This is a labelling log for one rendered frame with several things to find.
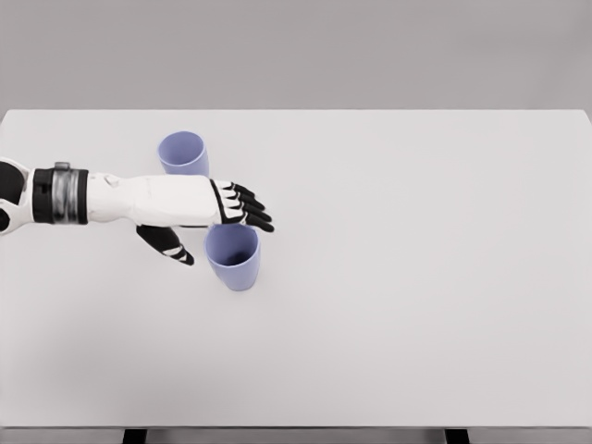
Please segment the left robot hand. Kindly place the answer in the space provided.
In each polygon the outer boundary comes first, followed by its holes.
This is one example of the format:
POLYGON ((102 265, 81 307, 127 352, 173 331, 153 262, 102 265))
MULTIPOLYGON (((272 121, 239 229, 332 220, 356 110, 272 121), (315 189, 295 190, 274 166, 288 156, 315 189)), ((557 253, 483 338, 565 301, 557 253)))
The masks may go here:
POLYGON ((272 217, 254 192, 232 181, 205 176, 149 177, 147 189, 133 195, 129 218, 149 246, 188 266, 194 258, 176 228, 241 224, 264 232, 275 230, 272 217))

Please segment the lavender plastic cup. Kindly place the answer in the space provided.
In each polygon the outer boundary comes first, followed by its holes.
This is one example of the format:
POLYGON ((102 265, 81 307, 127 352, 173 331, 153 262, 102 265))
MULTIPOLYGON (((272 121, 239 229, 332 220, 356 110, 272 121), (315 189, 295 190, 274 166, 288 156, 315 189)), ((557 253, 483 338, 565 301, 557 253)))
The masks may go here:
POLYGON ((178 131, 167 135, 157 147, 158 159, 169 175, 209 176, 209 158, 204 140, 196 133, 178 131))
POLYGON ((250 289, 259 273, 261 242, 253 228, 240 224, 214 225, 203 241, 206 258, 216 276, 230 289, 250 289))

